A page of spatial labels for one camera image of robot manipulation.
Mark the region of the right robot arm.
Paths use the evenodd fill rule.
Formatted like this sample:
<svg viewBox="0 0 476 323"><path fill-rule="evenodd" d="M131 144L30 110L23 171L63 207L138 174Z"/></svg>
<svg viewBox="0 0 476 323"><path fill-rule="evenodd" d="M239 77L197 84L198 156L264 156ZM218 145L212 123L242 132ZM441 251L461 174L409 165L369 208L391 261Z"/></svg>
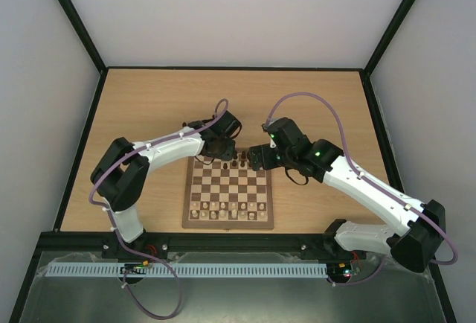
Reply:
<svg viewBox="0 0 476 323"><path fill-rule="evenodd" d="M338 258L347 251L390 255L412 272L421 273L434 258L446 229L446 210L436 200L424 204L380 181L331 142L320 139L302 148L263 144L250 147L253 170L282 167L296 170L335 188L384 221L384 225L356 224L336 220L332 234L324 239L326 252Z"/></svg>

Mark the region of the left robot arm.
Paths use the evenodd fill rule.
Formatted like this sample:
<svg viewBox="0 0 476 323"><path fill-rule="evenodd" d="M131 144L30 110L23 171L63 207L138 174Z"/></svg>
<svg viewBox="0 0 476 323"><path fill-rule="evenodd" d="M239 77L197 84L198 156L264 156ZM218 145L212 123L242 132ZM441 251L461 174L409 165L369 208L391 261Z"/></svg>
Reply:
<svg viewBox="0 0 476 323"><path fill-rule="evenodd" d="M146 247L147 234L138 215L137 203L148 175L187 157L230 159L241 129L236 118L225 116L183 123L179 131L153 140L115 139L90 176L89 202L107 213L118 246L104 252L125 258L158 257Z"/></svg>

